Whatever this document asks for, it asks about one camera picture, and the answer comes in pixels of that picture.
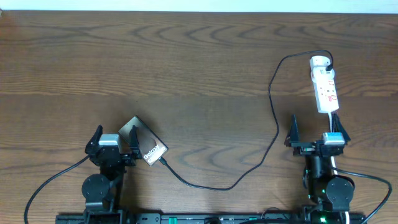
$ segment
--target power cord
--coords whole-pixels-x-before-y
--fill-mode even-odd
[[[328,116],[329,116],[330,132],[332,133],[332,132],[333,132],[333,125],[332,125],[332,124],[333,124],[333,117],[332,117],[332,115],[331,115],[331,112],[328,113]],[[331,166],[334,167],[334,168],[336,168],[336,161],[335,161],[335,157],[334,157],[334,156],[331,156],[331,157],[330,157],[330,161],[331,161]],[[333,173],[334,173],[335,175],[338,175],[338,173],[337,173],[336,170],[333,170]],[[345,214],[345,216],[346,216],[346,222],[345,222],[345,224],[349,224],[349,212],[348,212],[348,211],[345,211],[344,214]]]
[[[24,221],[25,224],[29,224],[29,222],[27,221],[27,213],[29,211],[29,207],[31,205],[31,203],[33,202],[33,199],[35,199],[36,195],[43,189],[44,186],[46,186],[49,182],[51,182],[51,180],[61,176],[62,174],[76,168],[78,165],[82,164],[84,161],[86,161],[90,156],[86,156],[84,157],[84,159],[80,160],[79,162],[77,162],[75,165],[72,165],[71,167],[59,172],[58,174],[55,174],[54,176],[52,176],[51,178],[49,178],[48,180],[46,180],[34,193],[33,195],[30,197],[28,203],[26,204],[26,208],[25,208],[25,213],[24,213]]]
[[[265,218],[264,215],[267,214],[270,210],[277,210],[277,211],[280,211],[280,209],[277,208],[277,207],[270,207],[270,208],[267,208],[267,209],[261,214],[261,219],[264,219],[264,218]],[[287,216],[286,216],[285,214],[282,213],[282,215],[284,216],[285,219],[288,219]]]
[[[392,193],[392,185],[390,184],[390,182],[388,182],[387,180],[384,180],[383,178],[375,177],[375,176],[372,176],[372,175],[366,175],[366,174],[355,173],[355,172],[351,172],[351,171],[345,171],[345,170],[342,170],[342,169],[339,169],[339,168],[336,168],[336,167],[332,167],[332,169],[335,170],[335,171],[341,172],[341,173],[343,173],[343,174],[353,175],[353,176],[356,176],[356,177],[364,177],[364,178],[368,178],[368,179],[372,179],[372,180],[378,180],[378,181],[380,181],[380,182],[383,182],[383,183],[387,184],[387,186],[388,186],[387,195],[386,195],[386,196],[384,197],[384,199],[380,202],[380,204],[373,210],[373,212],[371,212],[371,213],[361,222],[361,224],[366,223],[367,221],[369,221],[369,219],[372,218],[372,216],[373,216],[374,214],[376,214],[376,213],[380,210],[381,207],[383,207],[383,205],[387,202],[388,198],[390,197],[390,195],[391,195],[391,193]]]
[[[240,224],[265,224],[265,223],[289,223],[289,224],[311,224],[310,221],[303,221],[303,220],[268,220],[268,219],[260,219],[260,220],[249,220],[245,222],[241,222]]]
[[[271,81],[269,82],[269,86],[268,86],[268,97],[269,97],[269,103],[271,104],[271,111],[272,111],[272,115],[274,116],[274,120],[275,120],[275,124],[276,124],[276,133],[275,133],[275,137],[272,139],[271,143],[269,144],[268,148],[266,149],[266,152],[264,153],[264,156],[261,159],[261,162],[258,163],[257,165],[255,165],[253,168],[249,169],[248,171],[246,171],[232,186],[230,187],[226,187],[226,188],[218,188],[218,187],[206,187],[206,186],[201,186],[201,185],[196,185],[196,184],[191,184],[188,181],[184,180],[182,177],[180,177],[167,163],[167,161],[161,157],[159,159],[159,161],[165,165],[170,171],[171,173],[174,174],[174,176],[181,182],[183,182],[185,185],[189,186],[189,187],[194,187],[194,188],[199,188],[199,189],[207,189],[207,190],[219,190],[219,191],[226,191],[226,190],[231,190],[233,189],[246,175],[248,175],[250,172],[252,172],[253,170],[257,169],[259,166],[262,165],[262,163],[264,163],[267,154],[269,152],[269,150],[271,149],[272,145],[274,144],[275,140],[277,139],[278,135],[279,135],[279,124],[278,124],[278,120],[276,118],[275,115],[275,110],[274,110],[274,105],[272,104],[272,98],[271,98],[271,85],[272,82],[274,81],[274,78],[276,76],[276,73],[278,72],[278,69],[280,67],[280,65],[282,65],[282,62],[290,57],[296,57],[296,56],[301,56],[301,55],[307,55],[307,54],[314,54],[314,53],[328,53],[330,55],[330,59],[331,59],[331,63],[329,66],[327,66],[326,70],[330,71],[333,68],[333,56],[331,55],[331,53],[328,50],[312,50],[312,51],[308,51],[308,52],[302,52],[302,53],[298,53],[298,54],[292,54],[292,55],[288,55],[286,57],[284,57],[278,64],[278,66],[276,67],[275,73],[271,78]]]

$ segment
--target white power strip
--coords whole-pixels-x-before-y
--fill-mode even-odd
[[[326,70],[330,60],[325,56],[314,56],[310,60],[311,79],[315,89],[315,98],[319,113],[331,113],[338,109],[335,87],[335,71]]]

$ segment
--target wood grain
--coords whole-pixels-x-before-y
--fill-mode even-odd
[[[115,133],[135,114],[168,145],[181,176],[231,185],[274,137],[267,86],[288,54],[328,49],[339,114],[352,141],[342,169],[398,186],[398,16],[9,11],[0,19],[0,223],[21,223],[29,197],[84,157],[97,125]],[[234,190],[181,184],[160,164],[128,169],[123,205],[163,212],[262,212],[307,203],[303,159],[283,145],[296,114],[305,139],[327,129],[308,78],[309,56],[287,60],[272,86],[280,136]],[[82,212],[90,162],[46,186],[30,223]],[[352,211],[369,213],[386,186],[354,177]],[[371,223],[395,223],[392,194]]]

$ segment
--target black cable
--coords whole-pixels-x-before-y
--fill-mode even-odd
[[[261,223],[291,223],[291,224],[311,224],[311,222],[303,221],[303,220],[272,220],[272,219],[263,219],[263,220],[249,220],[245,222],[241,222],[240,224],[261,224]]]
[[[51,178],[49,178],[48,180],[46,180],[34,193],[33,195],[30,197],[28,203],[26,204],[26,208],[25,208],[25,213],[24,213],[24,220],[25,220],[25,224],[29,224],[29,222],[27,221],[27,212],[29,211],[29,207],[31,205],[31,203],[33,202],[33,199],[35,199],[36,195],[43,189],[44,186],[46,186],[51,180],[61,176],[62,174],[72,170],[73,168],[77,167],[78,165],[82,164],[84,161],[86,161],[90,156],[86,156],[84,159],[80,160],[79,162],[77,162],[75,165],[59,172],[58,174],[55,174],[54,176],[52,176]]]
[[[303,171],[303,186],[305,189],[308,189],[307,187],[307,177],[308,177],[308,171],[307,171],[307,167],[304,167],[304,171]]]
[[[277,207],[270,207],[270,208],[267,208],[267,209],[261,214],[261,219],[265,218],[265,214],[268,213],[268,212],[269,212],[270,210],[272,210],[272,209],[280,211],[280,209],[277,208]]]
[[[380,202],[380,204],[373,210],[373,212],[371,212],[371,213],[361,222],[361,224],[366,223],[367,221],[369,221],[369,219],[372,218],[372,216],[373,216],[374,214],[376,214],[376,213],[380,210],[380,208],[387,202],[388,198],[390,197],[390,195],[391,195],[391,193],[392,193],[392,185],[390,184],[390,182],[388,182],[387,180],[384,180],[383,178],[375,177],[375,176],[372,176],[372,175],[359,174],[359,173],[355,173],[355,172],[351,172],[351,171],[345,171],[345,170],[341,170],[341,169],[334,168],[334,167],[332,167],[332,169],[335,170],[335,171],[337,171],[337,172],[341,172],[341,173],[343,173],[343,174],[353,175],[353,176],[356,176],[356,177],[369,178],[369,179],[372,179],[372,180],[378,180],[378,181],[380,181],[380,182],[383,182],[383,183],[387,184],[387,186],[388,186],[387,195],[386,195],[386,196],[384,197],[384,199]]]
[[[339,212],[338,215],[340,216],[341,224],[346,223],[345,220],[347,216],[343,215],[343,212]]]
[[[261,162],[257,165],[255,165],[253,168],[249,169],[248,171],[246,171],[232,186],[227,187],[227,188],[217,188],[217,187],[205,187],[205,186],[201,186],[201,185],[196,185],[196,184],[191,184],[189,182],[187,182],[186,180],[184,180],[182,177],[180,177],[168,164],[167,161],[161,157],[159,159],[159,161],[165,165],[173,174],[174,176],[181,182],[183,182],[184,184],[186,184],[189,187],[195,187],[195,188],[199,188],[199,189],[207,189],[207,190],[220,190],[220,191],[226,191],[226,190],[231,190],[232,188],[234,188],[246,175],[248,175],[250,172],[252,172],[253,170],[257,169],[259,166],[262,165],[262,163],[265,161],[267,154],[269,152],[269,150],[271,149],[272,145],[274,144],[275,140],[277,139],[278,135],[279,135],[279,124],[278,124],[278,120],[276,118],[275,115],[275,110],[274,110],[274,105],[272,104],[272,98],[271,98],[271,85],[272,82],[274,81],[274,78],[276,76],[276,73],[278,72],[278,69],[280,67],[280,65],[282,64],[282,62],[290,57],[296,57],[296,56],[301,56],[301,55],[306,55],[306,54],[314,54],[314,53],[321,53],[321,52],[326,52],[330,55],[330,59],[331,59],[331,63],[330,65],[327,66],[326,70],[330,71],[333,68],[333,56],[331,55],[331,53],[328,50],[312,50],[309,52],[302,52],[302,53],[298,53],[298,54],[292,54],[292,55],[288,55],[286,57],[284,57],[278,64],[278,66],[276,67],[275,73],[271,78],[271,81],[269,82],[269,86],[268,86],[268,97],[269,97],[269,103],[271,104],[271,110],[272,110],[272,115],[274,116],[275,119],[275,124],[276,124],[276,133],[275,133],[275,137],[272,139],[271,143],[269,144],[266,152],[264,153],[264,156],[261,159]]]
[[[354,180],[353,179],[351,179],[351,178],[349,178],[349,177],[345,177],[345,176],[343,176],[343,175],[334,175],[335,177],[339,177],[339,178],[341,178],[341,179],[345,179],[345,180],[347,180],[350,184],[351,184],[351,186],[353,186],[353,190],[355,190],[355,183],[354,183]]]

